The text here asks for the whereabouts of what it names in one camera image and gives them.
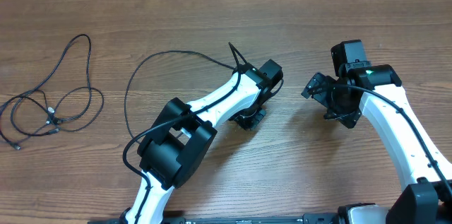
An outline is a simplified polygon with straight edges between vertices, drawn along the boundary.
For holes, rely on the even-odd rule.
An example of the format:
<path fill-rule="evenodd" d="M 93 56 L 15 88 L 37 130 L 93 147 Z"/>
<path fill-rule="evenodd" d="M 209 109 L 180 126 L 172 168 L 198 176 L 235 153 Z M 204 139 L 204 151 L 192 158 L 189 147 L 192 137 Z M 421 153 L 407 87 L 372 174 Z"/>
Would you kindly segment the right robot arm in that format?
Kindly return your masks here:
<path fill-rule="evenodd" d="M 325 223 L 450 223 L 451 162 L 413 112 L 392 66 L 374 66 L 361 40 L 331 48 L 335 76 L 316 73 L 302 92 L 326 108 L 324 119 L 355 127 L 366 117 L 398 174 L 401 194 L 391 207 L 375 203 L 341 206 Z"/>

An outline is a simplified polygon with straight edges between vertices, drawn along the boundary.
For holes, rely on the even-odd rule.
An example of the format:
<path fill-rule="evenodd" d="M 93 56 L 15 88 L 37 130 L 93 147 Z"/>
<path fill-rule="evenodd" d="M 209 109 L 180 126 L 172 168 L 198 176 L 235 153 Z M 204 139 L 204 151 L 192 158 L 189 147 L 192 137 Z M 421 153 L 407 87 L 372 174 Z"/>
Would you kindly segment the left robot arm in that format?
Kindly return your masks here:
<path fill-rule="evenodd" d="M 171 193 L 198 169 L 217 126 L 233 121 L 244 130 L 254 129 L 266 115 L 263 104 L 282 84 L 283 70 L 270 59 L 259 69 L 238 65 L 228 82 L 203 98 L 188 103 L 170 100 L 153 125 L 134 137 L 141 161 L 132 170 L 141 177 L 141 185 L 120 223 L 161 223 Z"/>

